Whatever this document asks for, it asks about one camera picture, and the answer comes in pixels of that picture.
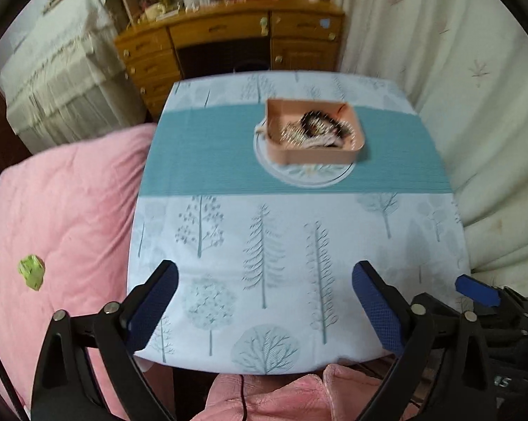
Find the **tree print tablecloth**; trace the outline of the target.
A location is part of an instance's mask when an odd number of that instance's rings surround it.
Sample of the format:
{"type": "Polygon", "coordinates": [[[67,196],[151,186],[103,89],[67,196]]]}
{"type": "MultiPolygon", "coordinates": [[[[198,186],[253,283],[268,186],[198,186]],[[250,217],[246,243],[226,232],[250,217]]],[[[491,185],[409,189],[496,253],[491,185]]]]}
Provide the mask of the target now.
{"type": "Polygon", "coordinates": [[[128,283],[172,260],[180,284],[140,357],[228,374],[294,374],[384,351],[352,289],[368,260],[405,299],[463,311],[468,270],[444,167],[389,80],[299,72],[174,84],[149,150],[128,283]],[[353,165],[278,165],[257,132],[272,98],[349,103],[353,165]]]}

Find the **pink fleece clothing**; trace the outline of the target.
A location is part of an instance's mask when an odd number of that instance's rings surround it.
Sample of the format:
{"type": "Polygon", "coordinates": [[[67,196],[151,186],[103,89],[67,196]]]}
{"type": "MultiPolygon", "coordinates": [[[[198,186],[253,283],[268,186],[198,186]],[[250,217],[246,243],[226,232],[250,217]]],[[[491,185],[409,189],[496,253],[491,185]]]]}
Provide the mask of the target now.
{"type": "Polygon", "coordinates": [[[196,420],[355,420],[381,381],[329,364],[322,374],[219,374],[196,420]]]}

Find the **green paper scrap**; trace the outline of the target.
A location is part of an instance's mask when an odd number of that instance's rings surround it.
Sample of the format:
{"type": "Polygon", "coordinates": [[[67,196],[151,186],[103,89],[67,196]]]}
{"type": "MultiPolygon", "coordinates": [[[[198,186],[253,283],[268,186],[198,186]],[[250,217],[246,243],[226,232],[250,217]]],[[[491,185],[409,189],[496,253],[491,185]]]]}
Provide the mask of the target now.
{"type": "Polygon", "coordinates": [[[28,255],[18,263],[18,272],[28,288],[38,291],[45,278],[45,263],[36,255],[28,255]]]}

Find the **wooden desk with hutch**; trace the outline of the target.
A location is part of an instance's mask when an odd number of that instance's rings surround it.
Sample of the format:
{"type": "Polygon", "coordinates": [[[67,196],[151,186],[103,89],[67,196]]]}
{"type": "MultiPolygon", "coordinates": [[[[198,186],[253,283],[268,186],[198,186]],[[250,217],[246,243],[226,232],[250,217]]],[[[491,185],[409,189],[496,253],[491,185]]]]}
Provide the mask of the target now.
{"type": "Polygon", "coordinates": [[[157,120],[185,79],[251,71],[334,71],[345,13],[325,0],[218,0],[134,25],[115,46],[157,120]]]}

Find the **cream floral curtain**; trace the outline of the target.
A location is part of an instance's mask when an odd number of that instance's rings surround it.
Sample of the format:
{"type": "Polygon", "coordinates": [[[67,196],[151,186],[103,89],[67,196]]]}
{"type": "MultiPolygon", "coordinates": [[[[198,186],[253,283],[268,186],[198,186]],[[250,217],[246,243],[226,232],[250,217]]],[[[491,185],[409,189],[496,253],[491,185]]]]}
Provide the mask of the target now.
{"type": "Polygon", "coordinates": [[[404,92],[443,158],[470,267],[528,296],[528,35],[500,0],[333,0],[341,71],[404,92]]]}

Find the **gold rhinestone hair comb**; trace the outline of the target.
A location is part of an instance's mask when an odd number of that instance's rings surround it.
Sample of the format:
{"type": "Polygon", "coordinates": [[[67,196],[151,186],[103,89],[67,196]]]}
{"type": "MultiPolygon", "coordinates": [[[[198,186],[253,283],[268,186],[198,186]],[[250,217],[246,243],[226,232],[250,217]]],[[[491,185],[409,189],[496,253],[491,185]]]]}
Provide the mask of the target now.
{"type": "Polygon", "coordinates": [[[302,146],[308,141],[309,136],[299,121],[292,121],[282,127],[279,142],[283,146],[302,146]]]}

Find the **pink jewelry tray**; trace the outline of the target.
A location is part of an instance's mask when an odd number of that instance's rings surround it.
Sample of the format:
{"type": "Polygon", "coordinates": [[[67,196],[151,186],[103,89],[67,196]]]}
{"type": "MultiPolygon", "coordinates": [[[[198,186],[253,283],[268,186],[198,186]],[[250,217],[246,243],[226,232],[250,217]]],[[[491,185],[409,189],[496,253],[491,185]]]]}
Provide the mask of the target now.
{"type": "Polygon", "coordinates": [[[365,146],[357,113],[347,102],[269,99],[255,133],[278,165],[351,165],[365,146]],[[292,121],[299,121],[309,136],[302,146],[279,142],[282,127],[292,121]]]}

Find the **lace covered furniture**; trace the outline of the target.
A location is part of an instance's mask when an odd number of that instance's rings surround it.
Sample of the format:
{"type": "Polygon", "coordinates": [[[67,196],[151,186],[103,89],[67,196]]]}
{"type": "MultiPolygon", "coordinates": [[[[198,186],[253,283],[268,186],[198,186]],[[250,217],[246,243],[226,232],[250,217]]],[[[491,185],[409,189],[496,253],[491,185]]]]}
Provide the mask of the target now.
{"type": "Polygon", "coordinates": [[[127,22],[121,0],[61,0],[38,18],[1,71],[6,119],[31,153],[144,121],[114,44],[127,22]]]}

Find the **pink quilt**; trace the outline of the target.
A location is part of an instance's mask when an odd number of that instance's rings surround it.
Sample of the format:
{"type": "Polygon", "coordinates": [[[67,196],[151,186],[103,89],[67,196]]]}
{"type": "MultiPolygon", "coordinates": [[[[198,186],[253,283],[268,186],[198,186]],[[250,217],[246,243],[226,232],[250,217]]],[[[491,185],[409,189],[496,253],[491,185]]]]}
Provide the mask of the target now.
{"type": "Polygon", "coordinates": [[[0,177],[0,358],[21,402],[32,399],[52,315],[90,315],[127,293],[132,223],[151,123],[45,150],[0,177]],[[18,263],[45,263],[41,289],[18,263]]]}

